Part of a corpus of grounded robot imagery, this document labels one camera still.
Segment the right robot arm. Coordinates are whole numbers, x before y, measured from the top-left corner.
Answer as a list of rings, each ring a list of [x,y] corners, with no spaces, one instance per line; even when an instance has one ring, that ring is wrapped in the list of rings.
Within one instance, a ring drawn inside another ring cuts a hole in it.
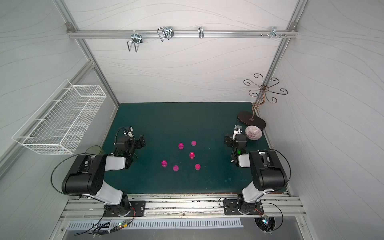
[[[251,171],[250,184],[237,196],[237,215],[261,214],[261,198],[285,188],[292,176],[291,168],[286,173],[278,156],[281,154],[279,151],[266,149],[247,152],[247,139],[237,131],[232,136],[224,137],[224,143],[232,148],[231,162]]]

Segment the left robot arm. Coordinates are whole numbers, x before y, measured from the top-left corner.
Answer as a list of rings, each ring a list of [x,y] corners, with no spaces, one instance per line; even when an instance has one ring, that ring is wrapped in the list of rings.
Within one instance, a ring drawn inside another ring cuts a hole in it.
[[[124,135],[115,136],[115,152],[112,154],[76,154],[76,158],[64,177],[61,189],[57,189],[53,183],[53,175],[50,176],[52,188],[65,196],[88,197],[102,202],[107,211],[119,217],[125,217],[132,213],[133,205],[126,193],[118,190],[105,181],[105,172],[129,169],[134,162],[136,150],[146,146],[145,136],[136,138],[133,128],[121,127]]]

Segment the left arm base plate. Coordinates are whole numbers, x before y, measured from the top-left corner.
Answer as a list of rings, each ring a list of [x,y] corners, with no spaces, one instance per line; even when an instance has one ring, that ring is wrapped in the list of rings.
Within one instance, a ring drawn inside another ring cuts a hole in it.
[[[106,218],[143,217],[145,201],[121,202],[119,205],[106,205],[103,216]]]

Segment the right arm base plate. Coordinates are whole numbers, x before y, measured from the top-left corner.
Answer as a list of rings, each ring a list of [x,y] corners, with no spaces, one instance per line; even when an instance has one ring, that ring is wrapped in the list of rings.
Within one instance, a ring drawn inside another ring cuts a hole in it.
[[[261,205],[255,203],[245,203],[240,200],[224,199],[224,214],[226,216],[253,216],[264,215]]]

